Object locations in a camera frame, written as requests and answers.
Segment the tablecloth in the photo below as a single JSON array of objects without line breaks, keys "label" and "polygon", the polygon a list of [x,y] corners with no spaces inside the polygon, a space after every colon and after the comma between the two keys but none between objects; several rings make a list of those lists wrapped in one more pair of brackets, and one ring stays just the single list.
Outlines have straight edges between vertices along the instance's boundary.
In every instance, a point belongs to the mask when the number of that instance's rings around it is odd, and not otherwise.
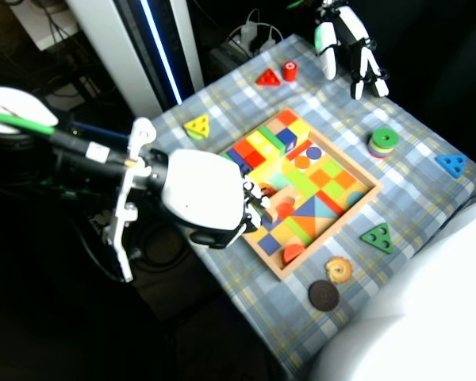
[{"label": "tablecloth", "polygon": [[[287,60],[298,65],[296,82],[280,87],[255,84],[268,67],[281,78]],[[153,121],[155,148],[221,152],[289,107],[383,182],[378,197],[283,282],[241,238],[224,250],[195,248],[291,378],[303,379],[307,363],[328,339],[476,195],[475,163],[468,160],[463,176],[453,179],[435,157],[458,150],[388,98],[365,93],[360,101],[351,99],[350,81],[344,70],[335,80],[326,80],[313,46],[291,36]],[[191,140],[182,125],[204,113],[210,118],[210,137]],[[388,158],[375,159],[367,151],[367,140],[385,126],[398,133],[400,143]],[[211,196],[202,202],[211,202]],[[392,255],[359,239],[382,222],[390,225]],[[348,258],[354,273],[337,286],[337,308],[325,313],[312,307],[307,290],[312,282],[327,279],[324,264],[333,256]]]}]

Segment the red spool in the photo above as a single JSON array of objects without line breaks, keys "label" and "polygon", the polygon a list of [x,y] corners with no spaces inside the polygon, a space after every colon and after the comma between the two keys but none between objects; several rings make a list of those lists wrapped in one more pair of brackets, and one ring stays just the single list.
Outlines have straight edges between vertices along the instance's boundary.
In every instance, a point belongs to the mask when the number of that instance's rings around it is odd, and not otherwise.
[{"label": "red spool", "polygon": [[282,77],[287,82],[293,82],[298,73],[298,65],[294,61],[287,61],[282,68]]}]

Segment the green triangle block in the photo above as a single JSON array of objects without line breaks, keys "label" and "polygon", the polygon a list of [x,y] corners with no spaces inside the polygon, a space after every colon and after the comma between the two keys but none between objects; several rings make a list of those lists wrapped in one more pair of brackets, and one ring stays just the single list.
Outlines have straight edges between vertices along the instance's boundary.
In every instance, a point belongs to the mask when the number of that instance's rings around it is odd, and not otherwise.
[{"label": "green triangle block", "polygon": [[386,223],[376,226],[361,237],[361,240],[378,248],[386,254],[393,252],[393,245],[390,239],[390,227]]}]

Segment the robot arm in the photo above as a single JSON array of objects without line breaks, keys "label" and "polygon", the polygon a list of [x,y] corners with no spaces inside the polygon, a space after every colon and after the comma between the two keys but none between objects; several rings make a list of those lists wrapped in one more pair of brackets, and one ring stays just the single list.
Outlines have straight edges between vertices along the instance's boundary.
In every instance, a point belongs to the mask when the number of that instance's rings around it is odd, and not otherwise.
[{"label": "robot arm", "polygon": [[351,50],[351,96],[361,99],[365,83],[378,97],[385,97],[389,90],[386,85],[386,71],[381,69],[374,57],[374,42],[365,26],[346,0],[323,0],[316,10],[314,45],[320,57],[324,76],[334,79],[336,75],[335,47],[337,38]]},{"label": "robot arm", "polygon": [[104,229],[104,241],[113,248],[126,282],[132,281],[132,271],[122,235],[138,218],[136,205],[129,201],[132,189],[158,196],[169,215],[194,229],[190,240],[210,248],[226,248],[241,234],[257,230],[261,217],[255,208],[270,205],[259,186],[247,176],[242,177],[238,165],[222,156],[189,149],[167,155],[150,149],[156,130],[145,117],[134,121],[124,155],[55,129],[58,120],[38,99],[24,91],[0,87],[0,133],[19,133],[18,128],[32,132],[25,129],[25,123],[30,127],[33,123],[35,128],[48,126],[44,138],[54,145],[62,144],[72,156],[91,163],[95,171],[112,167],[121,173],[117,201],[111,222]]}]

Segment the blue light strip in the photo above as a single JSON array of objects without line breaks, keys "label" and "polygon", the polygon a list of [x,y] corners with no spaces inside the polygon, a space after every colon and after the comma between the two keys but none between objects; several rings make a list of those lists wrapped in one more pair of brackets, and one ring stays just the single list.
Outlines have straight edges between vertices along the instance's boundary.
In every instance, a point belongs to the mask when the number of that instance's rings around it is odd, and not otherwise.
[{"label": "blue light strip", "polygon": [[180,98],[180,93],[178,92],[178,87],[176,86],[175,77],[173,77],[173,73],[171,72],[171,67],[169,66],[169,62],[167,61],[166,52],[164,51],[164,46],[162,45],[162,41],[160,40],[159,32],[157,31],[157,26],[153,21],[152,10],[150,10],[150,6],[148,4],[148,0],[140,0],[141,6],[143,7],[144,15],[146,16],[146,21],[148,22],[148,26],[150,27],[150,31],[152,32],[153,40],[155,41],[155,46],[160,54],[160,59],[164,65],[164,69],[166,70],[167,77],[169,79],[169,83],[171,84],[171,89],[173,90],[173,94],[175,95],[176,102],[181,105],[182,99]]}]

